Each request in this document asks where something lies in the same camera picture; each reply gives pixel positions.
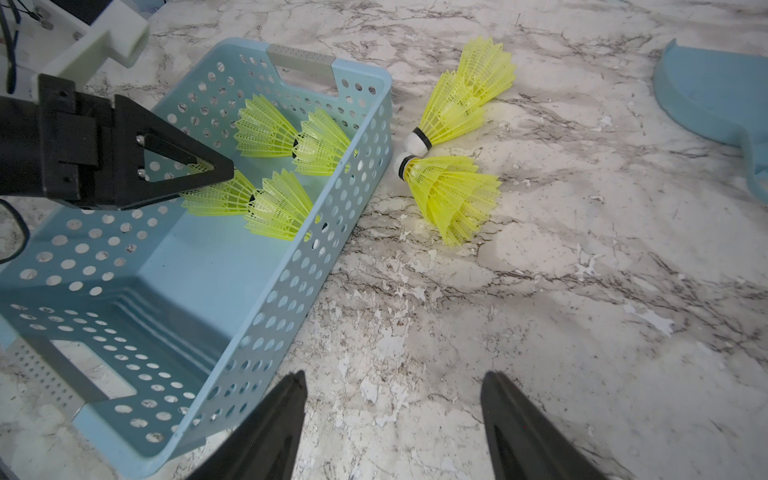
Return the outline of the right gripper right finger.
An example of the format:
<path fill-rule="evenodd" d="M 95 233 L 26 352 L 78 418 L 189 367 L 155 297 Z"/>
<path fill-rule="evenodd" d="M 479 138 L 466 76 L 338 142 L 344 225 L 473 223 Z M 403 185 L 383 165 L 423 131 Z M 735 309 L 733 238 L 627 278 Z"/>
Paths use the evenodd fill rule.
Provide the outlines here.
<path fill-rule="evenodd" d="M 497 479 L 607 479 L 504 373 L 485 374 L 480 398 Z"/>

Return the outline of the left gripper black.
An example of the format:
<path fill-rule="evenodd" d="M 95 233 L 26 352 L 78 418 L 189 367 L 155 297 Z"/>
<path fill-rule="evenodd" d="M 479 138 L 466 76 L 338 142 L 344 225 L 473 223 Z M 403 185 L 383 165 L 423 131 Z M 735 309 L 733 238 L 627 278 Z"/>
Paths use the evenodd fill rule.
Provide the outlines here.
<path fill-rule="evenodd" d="M 3 196 L 124 210 L 234 178 L 230 159 L 125 96 L 113 109 L 109 99 L 50 75 L 40 78 L 38 94 L 37 102 L 1 99 Z M 154 162 L 203 170 L 148 180 Z"/>

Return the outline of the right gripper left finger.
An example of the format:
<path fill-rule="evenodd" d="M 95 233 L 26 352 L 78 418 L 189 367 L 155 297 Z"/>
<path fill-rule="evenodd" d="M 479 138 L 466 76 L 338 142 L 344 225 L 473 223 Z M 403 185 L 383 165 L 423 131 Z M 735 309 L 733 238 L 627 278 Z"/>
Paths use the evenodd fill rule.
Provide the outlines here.
<path fill-rule="evenodd" d="M 189 477 L 289 479 L 305 420 L 305 372 L 290 373 Z"/>

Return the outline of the light blue plastic storage basket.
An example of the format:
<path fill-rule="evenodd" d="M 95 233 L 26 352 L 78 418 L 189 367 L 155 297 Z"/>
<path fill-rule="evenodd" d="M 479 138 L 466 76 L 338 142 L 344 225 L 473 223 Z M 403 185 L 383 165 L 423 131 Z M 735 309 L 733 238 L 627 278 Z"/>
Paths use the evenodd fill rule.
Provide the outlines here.
<path fill-rule="evenodd" d="M 237 148 L 245 102 L 293 124 L 327 112 L 351 145 L 291 240 L 179 200 L 117 212 L 61 207 L 1 269 L 1 344 L 36 356 L 44 392 L 122 475 L 146 478 L 240 424 L 260 403 L 392 157 L 383 68 L 253 40 L 218 43 L 155 107 L 253 184 L 290 158 Z"/>

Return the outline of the yellow shuttlecock bottom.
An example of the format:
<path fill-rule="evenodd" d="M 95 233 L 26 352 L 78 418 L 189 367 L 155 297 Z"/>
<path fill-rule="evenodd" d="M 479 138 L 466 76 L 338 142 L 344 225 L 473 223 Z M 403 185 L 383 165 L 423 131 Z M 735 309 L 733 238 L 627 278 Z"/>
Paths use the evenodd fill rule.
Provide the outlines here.
<path fill-rule="evenodd" d="M 299 174 L 331 176 L 350 144 L 350 138 L 325 110 L 315 110 L 301 122 L 292 163 Z"/>

